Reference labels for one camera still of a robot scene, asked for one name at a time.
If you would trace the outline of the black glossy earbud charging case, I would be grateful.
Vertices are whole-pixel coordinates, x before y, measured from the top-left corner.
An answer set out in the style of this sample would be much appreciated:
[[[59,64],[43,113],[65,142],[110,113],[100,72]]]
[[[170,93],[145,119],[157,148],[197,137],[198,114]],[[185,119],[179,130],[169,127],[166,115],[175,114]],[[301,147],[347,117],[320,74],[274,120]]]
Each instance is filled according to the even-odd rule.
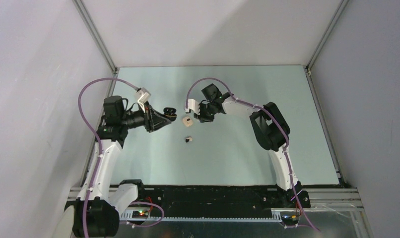
[[[165,107],[163,109],[164,117],[166,117],[170,121],[175,121],[177,119],[176,112],[177,112],[177,110],[175,108],[172,108],[172,107]]]

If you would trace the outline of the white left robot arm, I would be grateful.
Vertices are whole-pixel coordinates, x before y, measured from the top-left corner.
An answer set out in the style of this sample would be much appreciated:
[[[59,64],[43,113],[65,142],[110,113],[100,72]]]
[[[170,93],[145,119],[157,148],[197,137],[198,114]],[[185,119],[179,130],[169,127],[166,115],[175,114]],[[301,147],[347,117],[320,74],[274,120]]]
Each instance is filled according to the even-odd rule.
[[[96,130],[94,159],[81,191],[71,203],[74,207],[72,232],[77,238],[115,236],[126,208],[146,202],[140,181],[121,183],[118,191],[109,195],[116,161],[130,129],[142,126],[147,132],[154,132],[177,118],[175,108],[165,107],[161,113],[145,102],[137,111],[132,111],[124,107],[125,101],[121,96],[104,99],[104,124]]]

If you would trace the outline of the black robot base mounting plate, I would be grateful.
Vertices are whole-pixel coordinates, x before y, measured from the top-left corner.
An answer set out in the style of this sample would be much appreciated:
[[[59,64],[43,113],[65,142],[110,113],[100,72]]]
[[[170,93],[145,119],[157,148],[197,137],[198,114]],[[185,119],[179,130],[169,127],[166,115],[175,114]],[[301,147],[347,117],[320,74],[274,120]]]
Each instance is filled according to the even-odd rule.
[[[172,215],[263,215],[281,203],[276,185],[214,186],[214,185],[146,185],[130,208]]]

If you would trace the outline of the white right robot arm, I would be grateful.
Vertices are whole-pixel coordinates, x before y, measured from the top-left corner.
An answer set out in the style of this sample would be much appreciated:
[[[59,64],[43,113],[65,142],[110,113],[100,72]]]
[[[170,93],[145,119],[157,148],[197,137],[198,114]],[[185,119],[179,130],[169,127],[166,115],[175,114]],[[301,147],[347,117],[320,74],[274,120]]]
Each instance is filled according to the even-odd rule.
[[[248,118],[255,139],[269,154],[279,203],[284,207],[310,208],[309,194],[296,176],[289,155],[290,128],[277,105],[269,102],[258,106],[236,98],[231,91],[223,94],[215,84],[202,89],[204,101],[186,98],[185,111],[199,122],[212,122],[217,114]]]

